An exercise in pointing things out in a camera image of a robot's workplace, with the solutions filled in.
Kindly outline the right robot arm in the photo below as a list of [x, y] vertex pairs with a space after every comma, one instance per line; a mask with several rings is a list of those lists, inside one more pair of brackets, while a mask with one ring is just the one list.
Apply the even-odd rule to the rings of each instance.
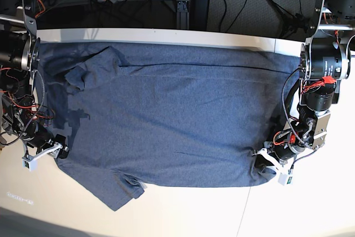
[[1, 0], [1, 103], [2, 134], [15, 135], [24, 146], [23, 166], [33, 170], [44, 155], [64, 159], [66, 138], [45, 126], [52, 120], [34, 97], [36, 79], [41, 91], [44, 79], [38, 70], [40, 38], [36, 18], [45, 12], [41, 0]]

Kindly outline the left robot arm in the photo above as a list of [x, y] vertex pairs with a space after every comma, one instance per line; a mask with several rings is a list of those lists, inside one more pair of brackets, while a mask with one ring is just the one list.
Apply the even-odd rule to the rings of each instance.
[[298, 23], [307, 31], [300, 63], [286, 79], [297, 78], [281, 101], [286, 124], [263, 148], [253, 151], [258, 168], [279, 173], [283, 183], [291, 182], [290, 159], [301, 160], [306, 149], [315, 153], [324, 146], [330, 107], [337, 104], [341, 81], [349, 77], [354, 53], [354, 0], [319, 0], [311, 19]]

